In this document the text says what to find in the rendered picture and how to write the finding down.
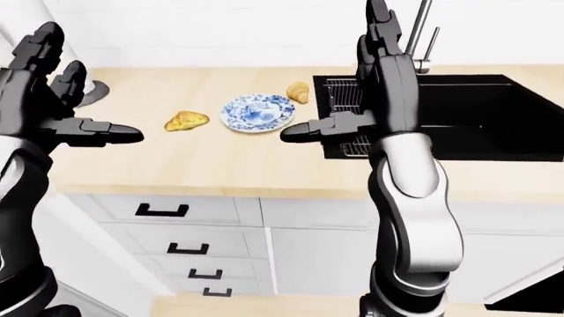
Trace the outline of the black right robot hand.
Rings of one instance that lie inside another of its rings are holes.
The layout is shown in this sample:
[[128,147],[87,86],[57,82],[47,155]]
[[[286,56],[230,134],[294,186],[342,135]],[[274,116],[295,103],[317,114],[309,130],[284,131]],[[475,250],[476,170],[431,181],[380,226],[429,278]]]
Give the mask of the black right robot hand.
[[285,143],[345,142],[358,134],[378,136],[415,131],[419,126],[419,83],[412,58],[398,46],[402,32],[384,0],[367,0],[367,32],[357,42],[360,113],[338,112],[283,129]]

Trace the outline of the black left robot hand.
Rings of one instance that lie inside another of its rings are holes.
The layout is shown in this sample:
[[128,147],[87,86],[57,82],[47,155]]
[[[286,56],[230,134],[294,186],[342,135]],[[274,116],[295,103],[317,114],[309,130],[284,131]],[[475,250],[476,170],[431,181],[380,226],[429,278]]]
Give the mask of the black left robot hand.
[[21,40],[10,65],[0,69],[0,136],[25,139],[45,152],[59,144],[104,147],[142,142],[138,129],[76,117],[74,109],[85,96],[85,65],[75,60],[53,80],[47,79],[60,63],[63,43],[63,29],[44,23]]

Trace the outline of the white paper towel roll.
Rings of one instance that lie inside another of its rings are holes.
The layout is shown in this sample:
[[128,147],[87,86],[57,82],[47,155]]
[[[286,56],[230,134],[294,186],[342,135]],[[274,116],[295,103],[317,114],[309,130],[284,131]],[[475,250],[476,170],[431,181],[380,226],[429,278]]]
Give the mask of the white paper towel roll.
[[[0,35],[11,47],[16,47],[24,36],[32,34],[47,22],[56,22],[43,0],[0,0]],[[61,65],[79,60],[68,42],[66,31],[61,54]],[[86,76],[85,94],[95,88],[92,79]]]

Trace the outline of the grey round holder base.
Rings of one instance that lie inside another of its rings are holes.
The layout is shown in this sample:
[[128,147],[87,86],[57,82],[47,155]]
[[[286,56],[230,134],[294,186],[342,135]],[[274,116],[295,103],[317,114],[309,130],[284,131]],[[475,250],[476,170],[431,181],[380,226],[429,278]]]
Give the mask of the grey round holder base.
[[110,93],[110,88],[101,81],[93,80],[94,88],[83,98],[78,107],[92,105],[94,102],[104,99]]

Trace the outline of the black kitchen sink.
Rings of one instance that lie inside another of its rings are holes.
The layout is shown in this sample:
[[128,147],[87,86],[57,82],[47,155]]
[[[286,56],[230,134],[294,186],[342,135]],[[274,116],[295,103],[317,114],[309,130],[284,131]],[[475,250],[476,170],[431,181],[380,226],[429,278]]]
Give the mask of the black kitchen sink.
[[[564,108],[502,75],[416,75],[419,126],[438,160],[560,162],[564,160]],[[319,117],[329,117],[328,78],[315,76]],[[362,133],[372,147],[385,136]],[[326,158],[347,159],[339,145],[320,142]]]

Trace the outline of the golden brown croissant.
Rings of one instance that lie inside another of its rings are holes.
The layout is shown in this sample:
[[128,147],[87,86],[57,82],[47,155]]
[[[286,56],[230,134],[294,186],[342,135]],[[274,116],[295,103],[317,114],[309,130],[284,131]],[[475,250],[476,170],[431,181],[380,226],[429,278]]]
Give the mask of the golden brown croissant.
[[296,81],[286,88],[286,97],[302,105],[308,103],[309,87],[307,84]]

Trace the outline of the blue white patterned plate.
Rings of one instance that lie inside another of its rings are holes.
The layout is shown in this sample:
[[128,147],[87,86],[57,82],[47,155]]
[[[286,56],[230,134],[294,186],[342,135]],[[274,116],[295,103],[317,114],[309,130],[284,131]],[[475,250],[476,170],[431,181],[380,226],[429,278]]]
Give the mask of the blue white patterned plate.
[[220,120],[228,129],[244,134],[261,134],[282,129],[295,116],[295,105],[275,94],[237,97],[222,107]]

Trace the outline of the golden flaky pastry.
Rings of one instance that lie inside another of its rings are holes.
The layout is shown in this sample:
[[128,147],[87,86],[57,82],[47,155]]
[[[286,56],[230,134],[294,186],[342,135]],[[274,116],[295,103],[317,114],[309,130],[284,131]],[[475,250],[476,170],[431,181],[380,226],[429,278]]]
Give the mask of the golden flaky pastry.
[[208,115],[182,110],[165,124],[164,129],[165,131],[184,131],[203,126],[209,120]]

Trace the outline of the white cabinet door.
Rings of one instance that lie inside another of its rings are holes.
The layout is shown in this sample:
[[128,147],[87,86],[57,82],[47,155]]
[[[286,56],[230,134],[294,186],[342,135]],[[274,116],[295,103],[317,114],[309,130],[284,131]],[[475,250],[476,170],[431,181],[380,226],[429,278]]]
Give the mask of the white cabinet door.
[[375,260],[375,232],[272,229],[278,292],[359,296]]

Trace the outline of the white drawer cabinet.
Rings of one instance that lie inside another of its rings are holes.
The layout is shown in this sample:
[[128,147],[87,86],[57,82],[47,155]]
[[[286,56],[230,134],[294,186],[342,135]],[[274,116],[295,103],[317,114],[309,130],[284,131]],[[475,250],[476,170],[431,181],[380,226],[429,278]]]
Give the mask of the white drawer cabinet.
[[[260,202],[256,198],[177,195],[69,195],[69,199],[175,292],[203,289],[235,295],[272,295],[274,287]],[[152,210],[189,205],[184,217],[135,216],[140,203]],[[210,245],[207,255],[168,254]]]

